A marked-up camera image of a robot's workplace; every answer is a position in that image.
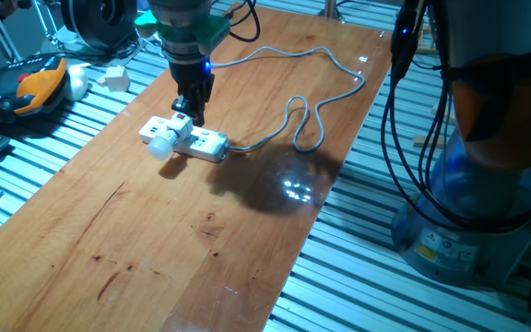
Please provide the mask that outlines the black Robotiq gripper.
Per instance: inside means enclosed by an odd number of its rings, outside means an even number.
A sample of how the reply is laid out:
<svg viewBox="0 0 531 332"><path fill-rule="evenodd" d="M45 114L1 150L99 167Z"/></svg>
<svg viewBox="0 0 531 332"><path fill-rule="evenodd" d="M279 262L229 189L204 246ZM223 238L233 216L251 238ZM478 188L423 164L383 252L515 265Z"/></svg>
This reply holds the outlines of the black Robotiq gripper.
<svg viewBox="0 0 531 332"><path fill-rule="evenodd" d="M169 69L180 94L172 103L171 108L177 113L188 112L195 126L203 126L205 124L205 98L211 96L215 79L210 59L205 57L197 62L185 64L169 61Z"/></svg>

